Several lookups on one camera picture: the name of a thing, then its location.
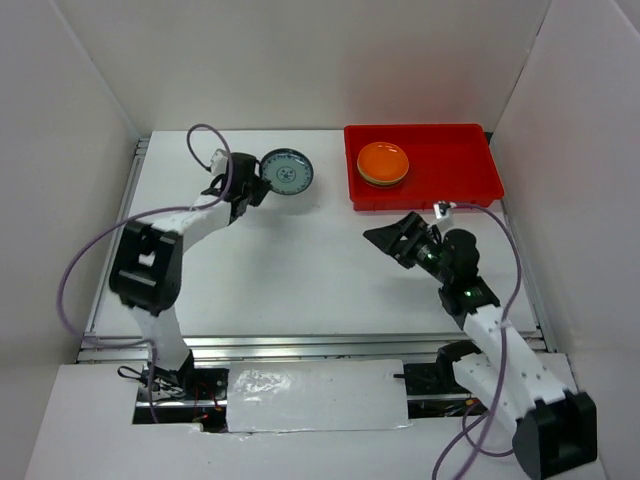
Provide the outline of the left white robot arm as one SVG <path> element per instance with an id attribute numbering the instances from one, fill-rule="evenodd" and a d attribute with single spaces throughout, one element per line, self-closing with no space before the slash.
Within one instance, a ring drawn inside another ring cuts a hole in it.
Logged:
<path id="1" fill-rule="evenodd" d="M 196 390 L 194 357 L 180 331 L 175 303 L 180 294 L 184 254 L 210 234 L 261 204 L 271 189 L 246 153 L 212 158 L 213 180 L 185 211 L 147 223 L 128 221 L 109 277 L 110 290 L 127 307 L 142 337 L 150 340 L 149 363 L 163 389 L 176 399 Z"/>

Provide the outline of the cream plate with markings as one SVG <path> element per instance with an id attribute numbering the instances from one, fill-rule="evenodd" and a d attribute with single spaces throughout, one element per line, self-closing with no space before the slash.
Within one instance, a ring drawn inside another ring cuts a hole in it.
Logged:
<path id="1" fill-rule="evenodd" d="M 366 174 L 360 174 L 360 177 L 362 178 L 362 180 L 366 184 L 371 185 L 371 186 L 376 187 L 376 188 L 391 188 L 391 187 L 394 187 L 396 185 L 401 184 L 404 181 L 404 179 L 406 178 L 406 176 L 399 176 L 399 177 L 392 178 L 392 179 L 389 179 L 389 180 L 381 180 L 381 179 L 377 179 L 377 178 L 371 177 L 371 176 L 366 175 Z"/>

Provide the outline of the orange plate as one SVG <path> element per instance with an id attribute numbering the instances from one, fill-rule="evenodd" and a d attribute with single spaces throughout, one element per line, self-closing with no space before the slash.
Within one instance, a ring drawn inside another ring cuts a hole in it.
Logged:
<path id="1" fill-rule="evenodd" d="M 408 173 L 409 159 L 407 154 L 395 144 L 373 142 L 360 150 L 356 166 L 360 174 L 389 180 Z"/>

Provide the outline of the blue grey patterned plate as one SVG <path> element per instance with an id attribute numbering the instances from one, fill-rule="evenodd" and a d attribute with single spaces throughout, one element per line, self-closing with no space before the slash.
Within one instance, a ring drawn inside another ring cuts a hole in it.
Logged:
<path id="1" fill-rule="evenodd" d="M 311 161 L 301 152 L 280 148 L 268 152 L 259 163 L 260 176 L 279 195 L 292 196 L 306 191 L 314 179 Z"/>

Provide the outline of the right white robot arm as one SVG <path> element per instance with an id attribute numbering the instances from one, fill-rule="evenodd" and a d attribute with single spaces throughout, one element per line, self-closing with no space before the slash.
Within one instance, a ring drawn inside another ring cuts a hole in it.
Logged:
<path id="1" fill-rule="evenodd" d="M 510 433 L 515 458 L 531 479 L 597 459 L 594 401 L 584 391 L 572 392 L 513 326 L 511 305 L 501 303 L 479 273 L 480 253 L 471 232 L 443 232 L 411 212 L 363 236 L 402 267 L 420 267 L 437 280 L 444 311 L 467 336 L 439 349 L 435 378 L 442 389 L 464 388 L 485 407 L 472 458 L 498 422 Z"/>

